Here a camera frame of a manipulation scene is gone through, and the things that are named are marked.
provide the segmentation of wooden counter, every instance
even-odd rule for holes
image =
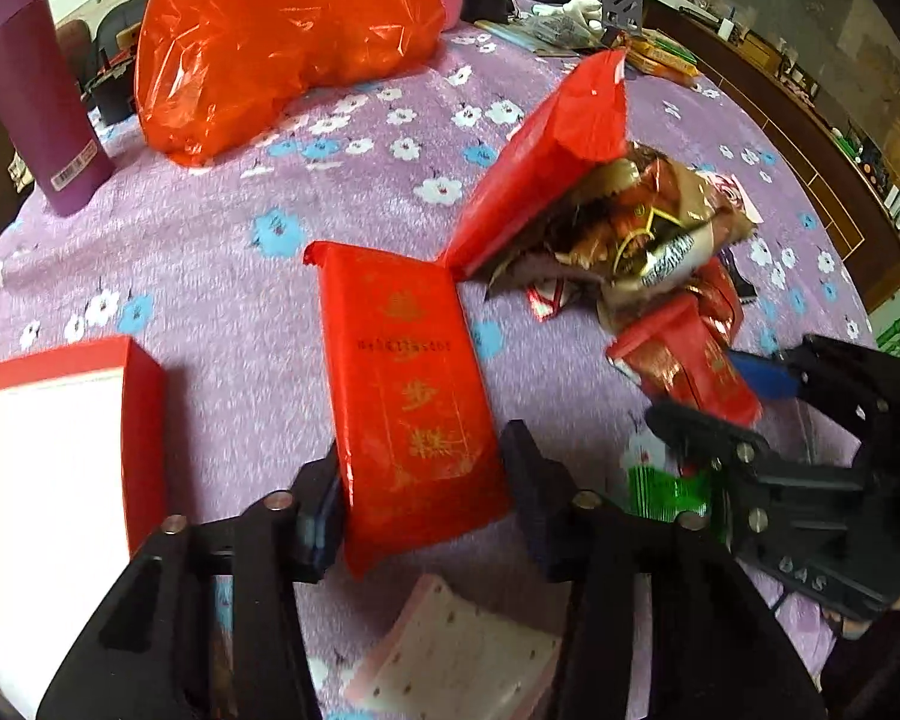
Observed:
[[[820,215],[866,310],[900,287],[900,233],[826,124],[764,69],[696,20],[644,0],[644,23],[696,53],[698,66],[770,139]]]

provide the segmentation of plastic bag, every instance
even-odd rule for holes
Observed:
[[[449,272],[331,242],[303,259],[320,267],[351,571],[502,517],[506,478]]]
[[[149,0],[135,86],[146,141],[206,162],[311,87],[425,60],[444,20],[440,0]]]
[[[626,153],[626,52],[581,62],[527,117],[463,206],[437,261],[467,279],[564,191]]]

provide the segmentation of white label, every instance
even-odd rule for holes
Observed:
[[[67,167],[60,170],[57,175],[50,179],[50,184],[53,184],[53,189],[60,191],[70,184],[71,181],[86,169],[87,165],[93,162],[93,158],[97,156],[97,150],[96,141],[87,143],[87,145],[83,147],[83,151],[74,157],[73,162],[70,162]]]

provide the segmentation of floral tablecloth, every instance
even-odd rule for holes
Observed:
[[[93,202],[57,218],[40,191],[0,237],[0,360],[81,338],[129,333],[167,370],[167,482],[173,510],[230,517],[333,435],[317,273],[306,242],[330,239],[430,259],[468,191],[528,112],[576,62],[539,59],[474,28],[446,33],[415,74],[348,90],[316,90],[279,127],[203,169],[146,147],[131,119],[103,141],[116,175]],[[729,98],[628,71],[629,135],[698,167],[729,172],[765,218],[735,247],[759,300],[737,340],[769,353],[807,331],[872,343],[847,270],[786,163]],[[607,335],[586,311],[535,321],[523,295],[484,301],[461,285],[498,424],[528,422],[578,483],[620,496],[620,458],[639,449],[647,401],[614,370]],[[20,415],[21,423],[26,415]],[[792,443],[794,413],[771,408],[762,429]],[[823,461],[852,442],[809,426]],[[530,564],[514,519],[387,560],[358,583],[335,566],[298,592],[314,678],[328,717],[364,717],[341,682],[392,625],[423,571],[490,610],[562,630],[566,588]],[[754,572],[768,603],[780,587]],[[226,617],[226,586],[221,614]],[[832,638],[816,605],[793,596],[778,619],[812,673]],[[631,715],[646,710],[649,628],[634,661]]]

